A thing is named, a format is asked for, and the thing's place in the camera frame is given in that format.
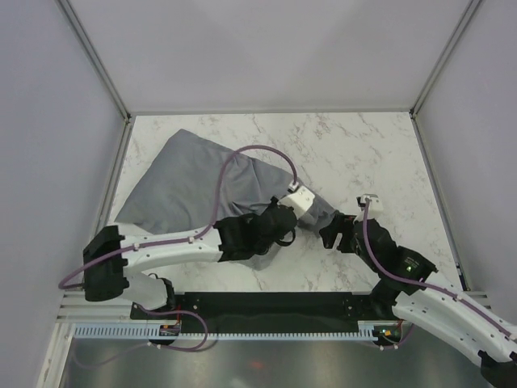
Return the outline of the grey pillowcase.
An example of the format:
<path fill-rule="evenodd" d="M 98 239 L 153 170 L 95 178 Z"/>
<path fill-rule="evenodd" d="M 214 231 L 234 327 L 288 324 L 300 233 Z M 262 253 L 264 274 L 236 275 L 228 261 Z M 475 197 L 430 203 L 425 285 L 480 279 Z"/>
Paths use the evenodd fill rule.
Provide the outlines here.
<path fill-rule="evenodd" d="M 285 171 L 248 157 L 243 150 L 232 151 L 181 129 L 130 192 L 116 222 L 132 224 L 147 236 L 189 230 L 206 234 L 224 218 L 262 213 L 272 197 L 281 200 L 299 186 L 304 184 L 295 170 Z M 316 234 L 330 224 L 337 211 L 314 195 L 312 207 L 297 218 L 296 228 Z M 280 248 L 274 244 L 265 255 L 219 263 L 262 269 Z"/>

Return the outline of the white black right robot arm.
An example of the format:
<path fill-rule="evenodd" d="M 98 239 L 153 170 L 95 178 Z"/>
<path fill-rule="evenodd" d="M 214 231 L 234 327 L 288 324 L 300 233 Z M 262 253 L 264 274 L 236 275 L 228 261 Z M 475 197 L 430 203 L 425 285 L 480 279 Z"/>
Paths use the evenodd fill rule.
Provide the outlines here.
<path fill-rule="evenodd" d="M 397 244 L 375 219 L 337 213 L 319 232 L 325 248 L 359 256 L 379 276 L 369 309 L 412 323 L 454 347 L 494 387 L 516 385 L 516 329 L 453 285 L 417 251 Z"/>

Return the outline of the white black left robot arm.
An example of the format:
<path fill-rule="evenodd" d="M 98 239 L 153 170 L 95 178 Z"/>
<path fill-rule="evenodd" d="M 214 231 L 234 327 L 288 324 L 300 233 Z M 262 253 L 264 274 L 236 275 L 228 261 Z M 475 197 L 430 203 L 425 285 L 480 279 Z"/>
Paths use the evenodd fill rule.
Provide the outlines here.
<path fill-rule="evenodd" d="M 206 234 L 123 236 L 117 226 L 103 228 L 83 251 L 84 293 L 88 302 L 121 297 L 169 318 L 177 307 L 170 280 L 148 275 L 149 270 L 195 262 L 246 261 L 265 255 L 297 225 L 295 209 L 272 200 L 260 214 L 227 217 Z"/>

